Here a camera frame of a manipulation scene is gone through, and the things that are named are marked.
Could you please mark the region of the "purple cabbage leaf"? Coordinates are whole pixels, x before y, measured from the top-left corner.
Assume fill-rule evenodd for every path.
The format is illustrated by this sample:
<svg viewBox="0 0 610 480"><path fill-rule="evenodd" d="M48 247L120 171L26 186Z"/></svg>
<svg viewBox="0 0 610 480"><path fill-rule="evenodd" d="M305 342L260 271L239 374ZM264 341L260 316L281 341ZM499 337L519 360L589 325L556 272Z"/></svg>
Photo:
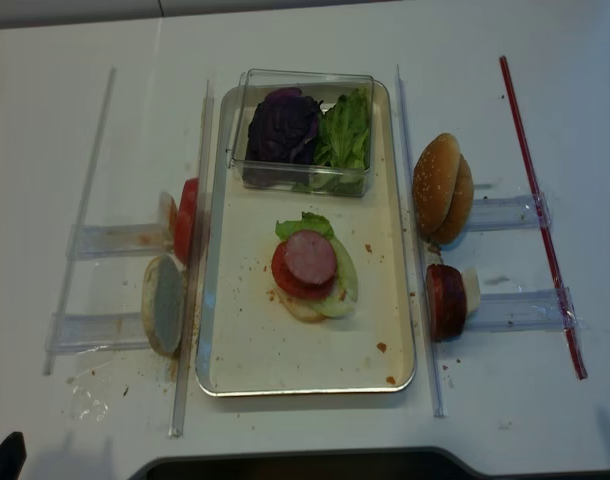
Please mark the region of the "purple cabbage leaf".
<svg viewBox="0 0 610 480"><path fill-rule="evenodd" d="M269 93L248 127L246 160L311 165L318 135L319 103L296 87Z"/></svg>

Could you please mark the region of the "clear rail right of tray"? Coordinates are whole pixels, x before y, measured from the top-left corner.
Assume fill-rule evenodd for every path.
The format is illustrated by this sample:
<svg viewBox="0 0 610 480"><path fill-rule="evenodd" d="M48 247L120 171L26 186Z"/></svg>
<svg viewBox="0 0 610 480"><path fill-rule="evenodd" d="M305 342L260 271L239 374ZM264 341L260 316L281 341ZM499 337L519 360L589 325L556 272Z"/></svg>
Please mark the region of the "clear rail right of tray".
<svg viewBox="0 0 610 480"><path fill-rule="evenodd" d="M414 255L415 263L415 278L417 282L417 299L420 308L420 324L421 324L421 339L424 349L425 363L427 367L427 376L429 381L429 390L431 397L431 411L435 418L447 418L448 411L446 409L443 383L441 376L438 372L438 353L436 344L432 341L430 335L430 315L428 300L426 295L426 283L425 283L425 251L424 243L419 237L418 229L416 226L416 215L414 209L414 202L412 199L412 149L410 139L410 124L409 116L407 111L407 99L405 92L405 82L401 76L400 66L396 65L395 71L395 87L396 97L398 105L398 117L399 117L399 131L400 140L402 147L403 164L406 175L406 188L409 196L409 218L411 225L411 239L412 239L412 251Z"/></svg>

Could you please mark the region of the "red straw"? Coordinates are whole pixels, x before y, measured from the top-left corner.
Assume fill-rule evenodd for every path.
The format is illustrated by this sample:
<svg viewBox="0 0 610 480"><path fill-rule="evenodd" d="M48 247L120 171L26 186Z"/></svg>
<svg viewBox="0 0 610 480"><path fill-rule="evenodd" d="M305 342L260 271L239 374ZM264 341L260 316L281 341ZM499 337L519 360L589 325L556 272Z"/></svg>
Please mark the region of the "red straw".
<svg viewBox="0 0 610 480"><path fill-rule="evenodd" d="M551 218L549 209L546 205L545 195L540 188L538 178L534 168L531 152L527 136L525 133L519 104L517 101L511 71L507 57L502 55L499 57L499 65L509 101L512 119L519 142L519 147L528 179L528 185L531 194L535 200L535 209L539 221L541 222L540 232L548 261L550 275L553 281L554 289L557 294L558 310L561 316L563 335L567 343L567 348L574 368L576 378L582 381L588 377L588 373L584 364L580 340L578 338L575 326L576 315L574 305L571 299L571 294L566 288L562 273L560 270L558 258L556 255L554 243L551 235Z"/></svg>

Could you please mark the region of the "clear holder lower right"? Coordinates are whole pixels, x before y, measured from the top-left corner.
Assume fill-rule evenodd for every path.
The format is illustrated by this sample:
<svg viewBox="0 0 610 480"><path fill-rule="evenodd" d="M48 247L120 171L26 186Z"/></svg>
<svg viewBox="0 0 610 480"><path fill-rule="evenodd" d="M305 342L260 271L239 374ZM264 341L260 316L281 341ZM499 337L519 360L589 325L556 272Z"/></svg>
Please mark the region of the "clear holder lower right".
<svg viewBox="0 0 610 480"><path fill-rule="evenodd" d="M563 331L585 328L574 313L567 288L533 292L484 294L479 308L466 320L465 332Z"/></svg>

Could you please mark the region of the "tomato slices in rack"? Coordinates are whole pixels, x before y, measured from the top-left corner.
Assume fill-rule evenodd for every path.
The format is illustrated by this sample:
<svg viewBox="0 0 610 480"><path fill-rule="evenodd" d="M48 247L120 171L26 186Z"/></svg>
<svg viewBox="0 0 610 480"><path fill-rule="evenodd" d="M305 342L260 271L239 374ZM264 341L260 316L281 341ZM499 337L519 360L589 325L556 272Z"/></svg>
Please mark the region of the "tomato slices in rack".
<svg viewBox="0 0 610 480"><path fill-rule="evenodd" d="M188 264L191 252L198 190L198 177L186 180L178 207L174 232L174 254L183 265Z"/></svg>

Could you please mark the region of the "green lettuce in container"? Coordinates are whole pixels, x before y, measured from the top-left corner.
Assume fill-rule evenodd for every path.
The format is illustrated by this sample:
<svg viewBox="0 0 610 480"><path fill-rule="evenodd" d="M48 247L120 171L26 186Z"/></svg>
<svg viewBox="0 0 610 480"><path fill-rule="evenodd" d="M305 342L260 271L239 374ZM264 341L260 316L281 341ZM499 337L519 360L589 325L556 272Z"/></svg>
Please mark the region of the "green lettuce in container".
<svg viewBox="0 0 610 480"><path fill-rule="evenodd" d="M367 168L370 117L366 89L341 95L319 116L314 164L342 169Z"/></svg>

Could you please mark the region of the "bun bottom in rack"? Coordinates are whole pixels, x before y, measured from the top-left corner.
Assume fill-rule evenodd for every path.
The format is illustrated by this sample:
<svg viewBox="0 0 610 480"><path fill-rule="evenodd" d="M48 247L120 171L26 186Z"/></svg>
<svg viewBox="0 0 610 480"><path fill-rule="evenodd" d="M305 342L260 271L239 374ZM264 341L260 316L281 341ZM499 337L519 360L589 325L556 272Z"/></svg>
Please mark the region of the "bun bottom in rack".
<svg viewBox="0 0 610 480"><path fill-rule="evenodd" d="M185 280L170 255L155 257L143 278L141 322L151 348L172 357L182 330Z"/></svg>

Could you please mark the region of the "white onion slice left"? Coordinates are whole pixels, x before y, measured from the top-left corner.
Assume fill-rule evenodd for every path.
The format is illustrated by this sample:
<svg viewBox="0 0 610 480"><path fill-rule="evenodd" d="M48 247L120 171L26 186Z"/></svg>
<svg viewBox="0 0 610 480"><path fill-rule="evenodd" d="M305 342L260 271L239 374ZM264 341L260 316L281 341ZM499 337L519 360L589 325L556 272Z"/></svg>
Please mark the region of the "white onion slice left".
<svg viewBox="0 0 610 480"><path fill-rule="evenodd" d="M174 239L178 208L174 198L165 191L159 195L157 223L168 242Z"/></svg>

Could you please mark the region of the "tomato slice on sandwich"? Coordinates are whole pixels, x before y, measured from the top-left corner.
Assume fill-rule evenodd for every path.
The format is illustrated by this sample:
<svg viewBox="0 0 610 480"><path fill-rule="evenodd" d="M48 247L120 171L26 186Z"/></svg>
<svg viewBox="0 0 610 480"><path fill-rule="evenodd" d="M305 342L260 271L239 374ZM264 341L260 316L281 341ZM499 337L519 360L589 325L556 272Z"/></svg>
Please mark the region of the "tomato slice on sandwich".
<svg viewBox="0 0 610 480"><path fill-rule="evenodd" d="M332 277L321 285L308 285L297 280L287 268L284 258L286 242L278 244L271 261L271 271L276 284L287 294L304 300L320 300L329 296L336 278Z"/></svg>

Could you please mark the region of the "metal baking tray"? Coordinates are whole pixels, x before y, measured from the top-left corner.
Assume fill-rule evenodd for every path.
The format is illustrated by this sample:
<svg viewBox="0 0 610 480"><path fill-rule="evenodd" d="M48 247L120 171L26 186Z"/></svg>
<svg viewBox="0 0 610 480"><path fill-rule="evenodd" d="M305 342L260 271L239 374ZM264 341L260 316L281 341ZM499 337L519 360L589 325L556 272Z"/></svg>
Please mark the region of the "metal baking tray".
<svg viewBox="0 0 610 480"><path fill-rule="evenodd" d="M360 198L246 188L229 157L238 90L221 104L211 163L211 224L205 255L195 371L216 397L395 392L415 373L411 306L413 233L398 185L390 96L377 84L373 169ZM355 311L307 323L279 298L271 273L275 225L305 212L326 217L358 274Z"/></svg>

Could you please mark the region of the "sausage slice on sandwich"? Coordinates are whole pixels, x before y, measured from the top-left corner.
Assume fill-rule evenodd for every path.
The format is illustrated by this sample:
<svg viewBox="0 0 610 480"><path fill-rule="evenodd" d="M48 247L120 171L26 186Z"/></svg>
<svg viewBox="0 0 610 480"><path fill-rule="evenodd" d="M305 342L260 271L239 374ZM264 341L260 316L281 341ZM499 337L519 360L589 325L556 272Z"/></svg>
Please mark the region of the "sausage slice on sandwich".
<svg viewBox="0 0 610 480"><path fill-rule="evenodd" d="M336 274L337 260L331 242L316 231L300 230L290 235L284 258L289 272L306 285L323 285Z"/></svg>

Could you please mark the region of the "bun bottom on tray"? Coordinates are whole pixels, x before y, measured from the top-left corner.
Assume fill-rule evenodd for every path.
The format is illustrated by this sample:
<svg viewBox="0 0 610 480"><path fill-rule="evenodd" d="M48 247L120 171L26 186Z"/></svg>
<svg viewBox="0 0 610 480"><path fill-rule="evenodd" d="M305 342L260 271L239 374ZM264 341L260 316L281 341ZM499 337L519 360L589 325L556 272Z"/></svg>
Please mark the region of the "bun bottom on tray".
<svg viewBox="0 0 610 480"><path fill-rule="evenodd" d="M275 293L280 299L280 303L295 319L304 323L318 323L327 319L326 316L311 308L308 302L290 296L278 286L275 287Z"/></svg>

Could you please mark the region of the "green leaf under sausage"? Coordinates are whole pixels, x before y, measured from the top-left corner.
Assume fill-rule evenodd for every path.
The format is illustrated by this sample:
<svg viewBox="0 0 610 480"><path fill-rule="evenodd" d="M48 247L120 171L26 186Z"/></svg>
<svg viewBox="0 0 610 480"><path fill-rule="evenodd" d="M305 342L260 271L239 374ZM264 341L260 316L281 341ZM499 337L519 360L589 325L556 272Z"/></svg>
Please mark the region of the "green leaf under sausage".
<svg viewBox="0 0 610 480"><path fill-rule="evenodd" d="M334 229L329 220L312 212L302 212L300 220L277 221L275 225L275 234L281 241L286 241L292 234L302 230L317 232L327 239L335 237Z"/></svg>

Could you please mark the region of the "clear holder upper right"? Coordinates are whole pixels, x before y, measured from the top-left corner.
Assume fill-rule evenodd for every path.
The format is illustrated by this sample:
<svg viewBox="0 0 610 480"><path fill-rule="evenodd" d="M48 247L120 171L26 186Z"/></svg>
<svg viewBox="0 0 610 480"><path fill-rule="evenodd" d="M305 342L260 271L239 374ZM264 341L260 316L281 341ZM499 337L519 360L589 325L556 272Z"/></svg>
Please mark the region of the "clear holder upper right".
<svg viewBox="0 0 610 480"><path fill-rule="evenodd" d="M487 232L549 228L551 216L542 194L483 198L473 202L466 231Z"/></svg>

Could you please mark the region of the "clear far left rail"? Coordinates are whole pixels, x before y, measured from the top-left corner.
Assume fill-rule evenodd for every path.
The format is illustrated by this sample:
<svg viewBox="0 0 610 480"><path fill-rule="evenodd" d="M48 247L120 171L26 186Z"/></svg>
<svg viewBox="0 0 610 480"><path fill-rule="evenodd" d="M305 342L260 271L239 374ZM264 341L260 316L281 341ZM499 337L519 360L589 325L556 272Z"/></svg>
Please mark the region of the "clear far left rail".
<svg viewBox="0 0 610 480"><path fill-rule="evenodd" d="M49 377L54 369L56 356L56 340L60 334L61 324L66 313L66 307L69 300L75 263L79 254L80 236L83 229L84 221L86 219L91 190L94 182L94 176L100 156L101 147L103 144L104 133L111 105L116 75L117 69L112 66L109 69L107 84L103 94L102 105L100 108L99 118L96 124L92 150L88 160L86 176L81 192L79 205L77 208L75 222L71 229L70 238L68 240L68 246L66 250L66 265L62 277L58 303L50 324L49 336L46 340L45 358L42 370L42 374L46 377Z"/></svg>

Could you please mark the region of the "clear plastic container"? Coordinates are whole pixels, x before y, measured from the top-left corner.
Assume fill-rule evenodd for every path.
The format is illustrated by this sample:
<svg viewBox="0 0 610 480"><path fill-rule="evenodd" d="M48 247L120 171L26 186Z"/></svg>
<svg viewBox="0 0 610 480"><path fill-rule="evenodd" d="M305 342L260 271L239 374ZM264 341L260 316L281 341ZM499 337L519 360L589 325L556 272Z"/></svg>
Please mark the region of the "clear plastic container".
<svg viewBox="0 0 610 480"><path fill-rule="evenodd" d="M248 127L265 97L278 89L296 87L319 103L321 114L341 95L366 89L370 117L367 168L282 164L246 160ZM247 188L285 190L308 194L361 197L371 174L373 156L373 100L375 81L369 75L250 69L241 75L236 92L232 132L227 145L228 164L235 168Z"/></svg>

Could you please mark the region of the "clear holder lower left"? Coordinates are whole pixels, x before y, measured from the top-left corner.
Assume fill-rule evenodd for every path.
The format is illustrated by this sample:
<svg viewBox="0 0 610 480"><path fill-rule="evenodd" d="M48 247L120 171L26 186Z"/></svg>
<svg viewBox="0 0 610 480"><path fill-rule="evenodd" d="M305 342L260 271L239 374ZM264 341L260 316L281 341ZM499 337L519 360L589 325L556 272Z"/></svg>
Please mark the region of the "clear holder lower left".
<svg viewBox="0 0 610 480"><path fill-rule="evenodd" d="M57 355L92 350L149 348L149 340L138 312L54 314L45 342L45 350Z"/></svg>

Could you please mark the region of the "stack of sausage slices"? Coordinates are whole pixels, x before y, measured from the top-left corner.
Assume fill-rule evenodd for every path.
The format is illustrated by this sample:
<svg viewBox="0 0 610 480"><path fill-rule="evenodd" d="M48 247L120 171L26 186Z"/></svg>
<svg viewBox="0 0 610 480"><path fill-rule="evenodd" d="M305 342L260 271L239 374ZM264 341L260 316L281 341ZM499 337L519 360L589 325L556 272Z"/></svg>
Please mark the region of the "stack of sausage slices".
<svg viewBox="0 0 610 480"><path fill-rule="evenodd" d="M428 266L426 293L431 339L442 342L460 336L467 317L466 293L461 273L448 265Z"/></svg>

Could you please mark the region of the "dark monitor edge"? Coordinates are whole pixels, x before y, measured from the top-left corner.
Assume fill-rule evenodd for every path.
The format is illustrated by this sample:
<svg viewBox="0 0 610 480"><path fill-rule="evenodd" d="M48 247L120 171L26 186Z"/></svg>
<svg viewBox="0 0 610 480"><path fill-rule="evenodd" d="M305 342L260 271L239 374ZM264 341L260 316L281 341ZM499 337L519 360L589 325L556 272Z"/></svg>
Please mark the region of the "dark monitor edge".
<svg viewBox="0 0 610 480"><path fill-rule="evenodd" d="M610 467L484 473L439 448L163 458L134 479L610 479Z"/></svg>

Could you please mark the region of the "clear holder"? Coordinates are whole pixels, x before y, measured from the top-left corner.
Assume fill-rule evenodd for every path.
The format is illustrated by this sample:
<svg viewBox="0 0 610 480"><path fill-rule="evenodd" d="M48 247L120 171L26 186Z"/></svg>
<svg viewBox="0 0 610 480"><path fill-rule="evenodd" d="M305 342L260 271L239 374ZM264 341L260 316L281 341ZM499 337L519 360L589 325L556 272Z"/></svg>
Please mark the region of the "clear holder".
<svg viewBox="0 0 610 480"><path fill-rule="evenodd" d="M159 224L73 225L66 256L75 260L157 256L173 249L173 238Z"/></svg>
<svg viewBox="0 0 610 480"><path fill-rule="evenodd" d="M487 232L549 228L551 216L542 194L483 198L473 202L466 231Z"/></svg>
<svg viewBox="0 0 610 480"><path fill-rule="evenodd" d="M54 314L45 342L45 350L57 355L92 350L149 348L149 340L138 312Z"/></svg>
<svg viewBox="0 0 610 480"><path fill-rule="evenodd" d="M465 332L563 331L585 328L574 313L567 288L533 292L484 294L479 308L466 320Z"/></svg>

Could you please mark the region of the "clear rail of tray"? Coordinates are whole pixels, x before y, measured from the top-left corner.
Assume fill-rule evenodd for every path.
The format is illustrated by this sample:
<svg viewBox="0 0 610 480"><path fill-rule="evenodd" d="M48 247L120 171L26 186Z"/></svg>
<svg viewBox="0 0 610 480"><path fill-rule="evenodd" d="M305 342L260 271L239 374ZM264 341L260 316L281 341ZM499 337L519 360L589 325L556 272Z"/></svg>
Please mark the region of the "clear rail of tray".
<svg viewBox="0 0 610 480"><path fill-rule="evenodd" d="M395 71L395 87L396 97L398 105L398 117L399 117L399 131L400 140L402 147L403 164L406 175L406 188L409 196L409 218L411 225L411 239L412 239L412 251L414 255L415 263L415 278L417 282L417 299L420 308L420 324L421 324L421 339L424 349L425 363L427 367L427 376L429 381L429 390L431 397L431 411L435 418L447 418L448 411L446 409L443 383L441 376L438 372L438 353L436 344L432 341L430 335L430 315L428 300L426 295L426 283L425 283L425 251L424 243L419 237L418 229L416 226L416 215L414 209L414 202L412 199L412 149L410 139L410 124L409 116L407 111L407 99L405 92L405 82L401 76L400 66L396 65Z"/></svg>
<svg viewBox="0 0 610 480"><path fill-rule="evenodd" d="M209 156L211 147L211 133L214 110L214 80L207 79L206 91L203 99L201 115L201 135L200 150L198 156L198 190L197 200L194 209L194 225L192 228L191 249L189 263L186 269L186 292L184 304L183 330L180 343L180 351L177 362L177 375L173 396L172 411L168 437L180 438L183 435L189 370L191 363L192 335L197 304L198 280L201 262L201 243L202 243L202 220L199 217L204 213L206 186L205 180L209 172Z"/></svg>

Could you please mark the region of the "sesame bun top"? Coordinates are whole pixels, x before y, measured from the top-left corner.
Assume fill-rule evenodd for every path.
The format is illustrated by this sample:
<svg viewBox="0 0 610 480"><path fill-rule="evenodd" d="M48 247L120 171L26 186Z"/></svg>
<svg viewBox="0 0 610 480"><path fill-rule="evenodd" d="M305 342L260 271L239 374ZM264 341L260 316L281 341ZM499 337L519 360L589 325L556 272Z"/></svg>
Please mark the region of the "sesame bun top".
<svg viewBox="0 0 610 480"><path fill-rule="evenodd" d="M461 151L456 137L441 133L423 150L413 171L412 197L420 232L429 236L444 222L454 195Z"/></svg>

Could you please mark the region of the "white cheese slice right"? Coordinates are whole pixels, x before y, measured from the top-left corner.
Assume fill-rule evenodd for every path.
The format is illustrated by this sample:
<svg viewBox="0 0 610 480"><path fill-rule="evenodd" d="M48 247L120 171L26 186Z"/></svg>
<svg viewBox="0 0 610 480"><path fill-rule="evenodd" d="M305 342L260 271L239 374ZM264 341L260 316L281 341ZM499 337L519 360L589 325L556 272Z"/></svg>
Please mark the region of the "white cheese slice right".
<svg viewBox="0 0 610 480"><path fill-rule="evenodd" d="M477 271L468 267L461 272L464 293L466 297L466 316L472 315L481 304L481 291Z"/></svg>

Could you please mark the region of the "clear holder upper left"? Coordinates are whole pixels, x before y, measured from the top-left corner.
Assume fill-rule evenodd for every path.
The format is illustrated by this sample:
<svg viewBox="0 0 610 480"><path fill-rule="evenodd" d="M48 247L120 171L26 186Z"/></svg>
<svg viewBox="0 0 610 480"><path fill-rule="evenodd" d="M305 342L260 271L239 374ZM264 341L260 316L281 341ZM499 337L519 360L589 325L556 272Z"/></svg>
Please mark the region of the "clear holder upper left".
<svg viewBox="0 0 610 480"><path fill-rule="evenodd" d="M66 256L75 260L157 256L173 249L173 238L159 224L73 225Z"/></svg>

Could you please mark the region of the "clear rail left of tray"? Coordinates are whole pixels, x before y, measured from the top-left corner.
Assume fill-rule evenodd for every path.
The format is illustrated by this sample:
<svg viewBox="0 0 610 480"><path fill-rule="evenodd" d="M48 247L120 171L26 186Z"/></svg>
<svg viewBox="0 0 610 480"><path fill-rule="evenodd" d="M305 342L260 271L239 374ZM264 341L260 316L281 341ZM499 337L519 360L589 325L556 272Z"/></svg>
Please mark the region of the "clear rail left of tray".
<svg viewBox="0 0 610 480"><path fill-rule="evenodd" d="M180 343L180 351L177 362L177 375L173 396L172 411L168 437L180 438L183 435L189 370L191 363L192 335L197 304L198 280L201 262L201 243L202 243L202 220L199 217L204 213L206 186L205 180L209 172L209 156L211 147L211 133L214 110L214 80L207 79L206 91L203 99L201 115L201 135L200 150L198 156L198 190L197 200L194 209L194 225L192 228L191 249L189 263L186 269L186 292L184 304L183 330Z"/></svg>

